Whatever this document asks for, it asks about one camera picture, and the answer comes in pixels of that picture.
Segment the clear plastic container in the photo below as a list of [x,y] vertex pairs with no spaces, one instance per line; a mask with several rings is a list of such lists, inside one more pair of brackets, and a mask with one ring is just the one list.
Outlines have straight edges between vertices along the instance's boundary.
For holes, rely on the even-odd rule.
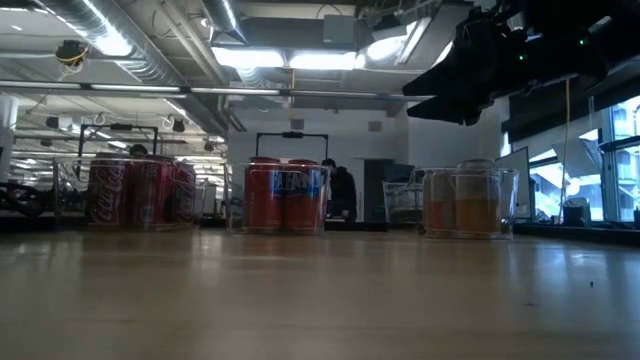
[[227,165],[225,204],[231,232],[320,235],[329,169],[310,160],[255,157]]
[[164,230],[197,220],[195,170],[171,157],[56,160],[54,181],[56,215],[85,217],[92,228]]
[[426,236],[511,239],[518,172],[468,165],[424,169]]

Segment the red can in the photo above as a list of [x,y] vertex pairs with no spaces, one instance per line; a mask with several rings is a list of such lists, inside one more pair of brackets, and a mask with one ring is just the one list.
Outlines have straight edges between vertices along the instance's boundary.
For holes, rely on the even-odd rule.
[[133,222],[166,224],[173,212],[176,167],[162,155],[143,155],[133,165]]
[[193,165],[183,162],[176,164],[173,220],[179,223],[193,222],[193,204],[196,197],[196,171]]
[[323,170],[311,160],[290,160],[285,181],[284,227],[315,233],[323,224]]
[[274,231],[282,226],[280,160],[252,157],[244,175],[245,223],[252,231]]
[[126,158],[127,155],[98,153],[91,161],[86,212],[90,223],[120,225],[130,222],[127,196],[131,162]]

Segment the blue label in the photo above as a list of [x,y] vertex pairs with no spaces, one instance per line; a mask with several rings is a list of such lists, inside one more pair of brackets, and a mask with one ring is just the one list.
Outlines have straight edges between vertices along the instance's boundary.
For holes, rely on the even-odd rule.
[[272,171],[269,187],[273,194],[320,196],[321,171]]

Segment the desk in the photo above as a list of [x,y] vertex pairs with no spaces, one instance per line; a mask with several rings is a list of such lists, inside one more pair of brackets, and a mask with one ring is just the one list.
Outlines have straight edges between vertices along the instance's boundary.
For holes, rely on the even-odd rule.
[[517,237],[3,235],[2,359],[640,357],[640,252]]

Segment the ceiling light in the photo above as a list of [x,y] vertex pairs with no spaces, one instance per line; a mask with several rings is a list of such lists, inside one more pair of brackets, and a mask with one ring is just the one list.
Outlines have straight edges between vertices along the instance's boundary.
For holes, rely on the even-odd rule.
[[122,141],[109,141],[110,145],[113,145],[115,147],[119,147],[120,149],[126,149],[127,148],[127,144],[123,143]]
[[180,88],[177,86],[146,86],[146,85],[109,85],[96,84],[91,85],[95,90],[118,90],[118,91],[155,91],[155,92],[178,92]]
[[181,161],[186,161],[186,160],[212,160],[212,161],[222,161],[223,159],[220,156],[197,156],[197,155],[193,155],[193,156],[176,156],[176,159],[179,159]]
[[43,88],[43,89],[80,89],[80,84],[41,82],[41,81],[11,81],[0,80],[0,87],[14,88]]
[[364,67],[367,65],[367,57],[364,56],[363,54],[360,54],[356,57],[356,63],[355,63],[355,68],[356,69],[364,69]]
[[451,48],[453,47],[453,41],[450,42],[445,48],[444,50],[442,50],[442,52],[440,53],[440,56],[438,56],[438,59],[436,60],[435,63],[433,63],[433,66],[436,66],[438,64],[440,64],[442,61],[444,61],[444,59],[447,57],[447,55],[449,55],[449,51],[451,51]]
[[192,88],[191,92],[196,94],[280,96],[280,91],[271,89]]
[[221,65],[238,69],[284,66],[284,59],[276,50],[225,49],[220,47],[212,47],[211,50]]
[[102,131],[98,131],[98,132],[96,132],[96,135],[98,135],[98,136],[100,136],[100,137],[103,137],[103,138],[105,138],[105,139],[111,139],[111,136],[110,136],[110,135],[107,135],[107,134],[103,133]]
[[294,69],[353,70],[355,63],[355,52],[348,52],[344,54],[307,52],[295,55],[289,62],[289,65]]
[[367,48],[367,55],[371,60],[379,61],[395,55],[402,49],[406,36],[396,36],[376,41]]

